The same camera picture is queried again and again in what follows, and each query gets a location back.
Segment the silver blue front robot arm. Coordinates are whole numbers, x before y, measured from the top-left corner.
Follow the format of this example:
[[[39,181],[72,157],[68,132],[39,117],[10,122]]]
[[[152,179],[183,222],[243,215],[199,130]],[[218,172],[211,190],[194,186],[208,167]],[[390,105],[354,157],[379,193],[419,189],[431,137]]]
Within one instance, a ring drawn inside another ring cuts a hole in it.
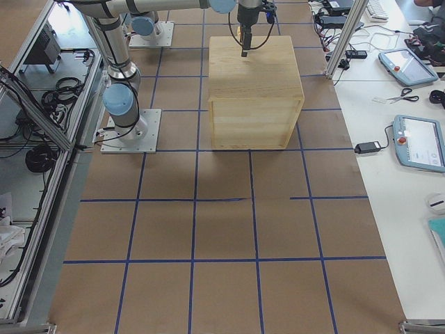
[[[212,8],[220,14],[230,14],[237,7],[237,20],[240,25],[242,57],[246,57],[254,47],[252,27],[258,22],[260,13],[265,13],[268,23],[274,25],[276,6],[269,1],[73,1],[76,9],[92,20],[93,40],[100,48],[102,56],[109,62],[109,76],[117,81],[127,81],[136,75],[137,67],[131,62],[129,49],[124,41],[120,25],[121,15],[131,14],[146,17],[160,10],[181,10]]]

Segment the silver blue rear robot arm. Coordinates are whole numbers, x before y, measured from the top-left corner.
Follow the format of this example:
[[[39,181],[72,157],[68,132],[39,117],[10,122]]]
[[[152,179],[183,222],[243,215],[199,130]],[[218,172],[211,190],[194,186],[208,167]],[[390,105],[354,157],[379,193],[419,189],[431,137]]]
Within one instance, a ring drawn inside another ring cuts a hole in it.
[[[123,19],[126,27],[144,40],[155,40],[163,34],[163,25],[156,11],[126,14]]]

